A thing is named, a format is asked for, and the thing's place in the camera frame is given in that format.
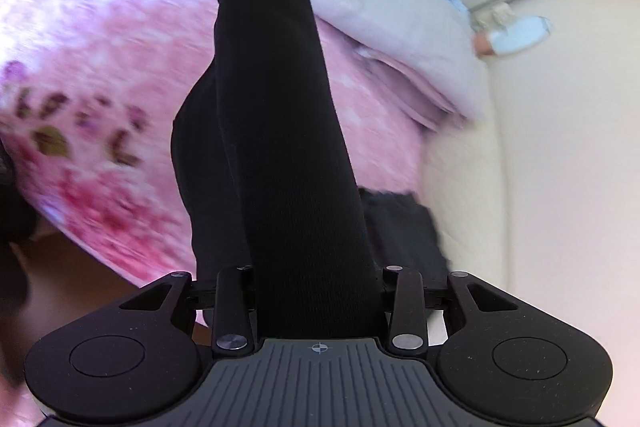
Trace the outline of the round glass side table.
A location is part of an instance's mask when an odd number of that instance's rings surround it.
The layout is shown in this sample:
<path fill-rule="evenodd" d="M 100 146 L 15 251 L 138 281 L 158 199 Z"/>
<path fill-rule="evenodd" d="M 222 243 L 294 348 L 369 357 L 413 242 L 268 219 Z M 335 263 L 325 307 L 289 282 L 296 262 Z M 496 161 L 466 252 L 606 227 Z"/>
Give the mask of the round glass side table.
<path fill-rule="evenodd" d="M 506 3 L 494 6 L 484 20 L 484 29 L 473 39 L 477 56 L 507 56 L 538 46 L 552 33 L 552 27 L 543 16 L 521 16 Z"/>

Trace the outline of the striped lilac folded duvet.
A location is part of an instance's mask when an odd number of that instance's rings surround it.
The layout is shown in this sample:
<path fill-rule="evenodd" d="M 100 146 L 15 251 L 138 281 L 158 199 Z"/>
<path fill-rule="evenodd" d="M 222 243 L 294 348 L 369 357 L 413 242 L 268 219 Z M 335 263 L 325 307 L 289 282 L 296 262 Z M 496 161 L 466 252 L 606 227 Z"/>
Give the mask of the striped lilac folded duvet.
<path fill-rule="evenodd" d="M 468 17 L 448 0 L 311 0 L 355 43 L 364 71 L 409 118 L 435 130 L 484 117 L 488 88 Z"/>

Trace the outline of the black zip sweater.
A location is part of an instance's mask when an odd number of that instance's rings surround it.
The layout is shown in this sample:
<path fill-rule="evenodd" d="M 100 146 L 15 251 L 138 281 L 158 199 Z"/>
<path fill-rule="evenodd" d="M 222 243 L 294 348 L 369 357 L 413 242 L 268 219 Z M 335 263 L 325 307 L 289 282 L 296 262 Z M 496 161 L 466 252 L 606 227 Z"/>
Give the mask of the black zip sweater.
<path fill-rule="evenodd" d="M 219 0 L 214 37 L 171 135 L 196 276 L 250 267 L 267 338 L 381 335 L 386 265 L 446 284 L 430 213 L 357 186 L 309 0 Z"/>

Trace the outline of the pink rose bed blanket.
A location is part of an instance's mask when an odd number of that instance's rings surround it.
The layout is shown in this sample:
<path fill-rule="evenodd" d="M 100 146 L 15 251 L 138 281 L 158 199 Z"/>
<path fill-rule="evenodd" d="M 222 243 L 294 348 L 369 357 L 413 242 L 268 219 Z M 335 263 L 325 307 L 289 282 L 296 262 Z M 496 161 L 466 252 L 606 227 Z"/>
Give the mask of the pink rose bed blanket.
<path fill-rule="evenodd" d="M 196 275 L 171 159 L 184 100 L 215 56 L 219 0 L 1 0 L 1 135 L 26 197 L 126 279 Z M 358 187 L 413 191 L 421 138 L 316 22 Z"/>

